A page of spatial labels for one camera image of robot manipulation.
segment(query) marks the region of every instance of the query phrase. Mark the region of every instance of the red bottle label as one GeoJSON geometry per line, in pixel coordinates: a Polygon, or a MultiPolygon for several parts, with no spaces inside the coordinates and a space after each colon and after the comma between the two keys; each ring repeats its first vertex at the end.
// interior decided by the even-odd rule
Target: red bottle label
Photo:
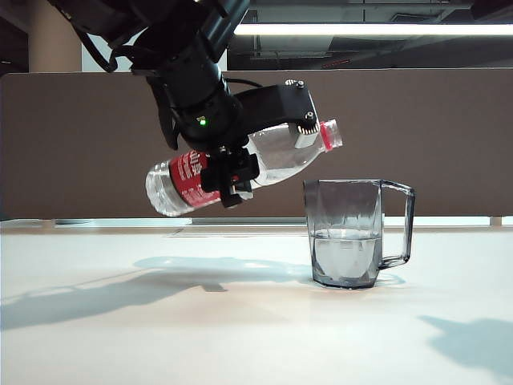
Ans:
{"type": "Polygon", "coordinates": [[[207,165],[207,155],[194,150],[177,156],[169,164],[176,191],[192,207],[201,207],[220,199],[218,191],[205,192],[201,188],[201,170],[207,165]]]}

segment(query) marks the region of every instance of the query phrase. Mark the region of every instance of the brown partition wall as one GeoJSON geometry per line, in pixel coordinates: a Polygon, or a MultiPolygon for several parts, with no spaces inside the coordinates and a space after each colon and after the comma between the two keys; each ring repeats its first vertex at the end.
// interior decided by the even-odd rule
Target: brown partition wall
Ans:
{"type": "MultiPolygon", "coordinates": [[[[303,216],[304,179],[386,178],[418,191],[418,215],[513,213],[513,69],[229,72],[303,79],[345,147],[255,198],[194,216],[303,216]]],[[[155,217],[146,171],[175,156],[144,79],[16,74],[0,81],[2,211],[8,217],[155,217]]],[[[232,87],[241,91],[242,87],[232,87]]],[[[182,144],[181,152],[186,151],[182,144]]],[[[402,213],[389,201],[387,212],[402,213]]]]}

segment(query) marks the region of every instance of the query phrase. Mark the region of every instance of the pitcher handle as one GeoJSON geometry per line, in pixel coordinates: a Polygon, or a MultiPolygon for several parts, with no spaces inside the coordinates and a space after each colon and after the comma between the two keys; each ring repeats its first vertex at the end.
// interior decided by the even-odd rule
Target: pitcher handle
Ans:
{"type": "Polygon", "coordinates": [[[402,254],[393,257],[384,257],[380,270],[389,269],[390,267],[404,265],[410,260],[411,253],[411,236],[414,229],[414,210],[415,210],[415,191],[404,184],[392,182],[390,180],[382,180],[382,186],[398,190],[406,194],[406,208],[405,208],[405,224],[404,224],[404,242],[402,247],[402,254]]]}

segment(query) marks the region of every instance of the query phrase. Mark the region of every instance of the green led light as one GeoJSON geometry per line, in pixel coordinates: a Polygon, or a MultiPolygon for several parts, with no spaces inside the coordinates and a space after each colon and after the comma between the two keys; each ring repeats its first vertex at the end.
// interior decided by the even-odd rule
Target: green led light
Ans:
{"type": "Polygon", "coordinates": [[[207,127],[208,120],[204,116],[200,116],[199,118],[196,118],[196,120],[198,121],[201,127],[207,127]]]}

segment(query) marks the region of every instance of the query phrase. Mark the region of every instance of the plastic water bottle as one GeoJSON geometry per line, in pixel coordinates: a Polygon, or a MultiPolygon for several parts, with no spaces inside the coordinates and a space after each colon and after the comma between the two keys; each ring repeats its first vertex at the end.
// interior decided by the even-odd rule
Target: plastic water bottle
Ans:
{"type": "MultiPolygon", "coordinates": [[[[297,135],[288,124],[252,134],[246,148],[256,153],[260,175],[251,181],[253,189],[275,184],[298,174],[323,152],[342,146],[337,122],[320,123],[318,133],[297,135]]],[[[201,170],[208,156],[190,151],[157,164],[146,176],[147,196],[158,213],[168,217],[190,213],[220,200],[218,192],[201,188],[201,170]]]]}

